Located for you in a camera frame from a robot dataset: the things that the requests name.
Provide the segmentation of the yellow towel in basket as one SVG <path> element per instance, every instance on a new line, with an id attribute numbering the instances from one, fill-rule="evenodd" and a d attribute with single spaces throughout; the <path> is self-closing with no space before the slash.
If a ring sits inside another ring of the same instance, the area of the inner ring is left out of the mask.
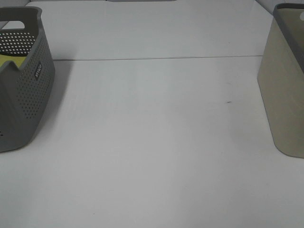
<path id="1" fill-rule="evenodd" d="M 8 61 L 12 61 L 20 68 L 25 59 L 26 57 L 0 55 L 0 66 L 3 66 Z"/>

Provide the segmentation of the grey perforated plastic basket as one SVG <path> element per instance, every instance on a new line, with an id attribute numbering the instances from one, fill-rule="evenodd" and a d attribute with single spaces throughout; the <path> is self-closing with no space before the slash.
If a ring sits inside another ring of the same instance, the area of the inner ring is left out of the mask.
<path id="1" fill-rule="evenodd" d="M 1 21 L 24 28 L 1 29 L 0 54 L 26 57 L 20 68 L 0 67 L 0 151 L 27 145 L 43 116 L 55 78 L 55 66 L 38 7 L 2 7 Z"/>

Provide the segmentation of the beige plastic basket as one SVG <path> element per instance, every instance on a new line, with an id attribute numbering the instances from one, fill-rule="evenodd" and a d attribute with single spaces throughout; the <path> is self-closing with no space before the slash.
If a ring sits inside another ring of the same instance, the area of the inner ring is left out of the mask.
<path id="1" fill-rule="evenodd" d="M 275 147 L 304 156 L 304 6 L 274 7 L 257 81 Z"/>

